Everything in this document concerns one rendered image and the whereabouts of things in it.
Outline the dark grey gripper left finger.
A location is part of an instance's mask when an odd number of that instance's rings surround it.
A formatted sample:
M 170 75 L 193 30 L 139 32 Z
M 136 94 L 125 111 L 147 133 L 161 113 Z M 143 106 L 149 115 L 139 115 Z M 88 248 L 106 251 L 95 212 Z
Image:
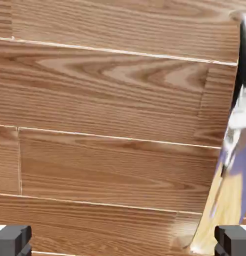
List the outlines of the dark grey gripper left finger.
M 32 256 L 30 225 L 0 224 L 0 256 Z

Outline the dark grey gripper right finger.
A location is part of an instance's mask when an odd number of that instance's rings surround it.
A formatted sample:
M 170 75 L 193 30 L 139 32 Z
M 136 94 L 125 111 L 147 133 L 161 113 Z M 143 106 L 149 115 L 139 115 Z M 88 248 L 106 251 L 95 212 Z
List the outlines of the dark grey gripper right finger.
M 214 256 L 246 256 L 246 224 L 218 225 L 214 237 Z

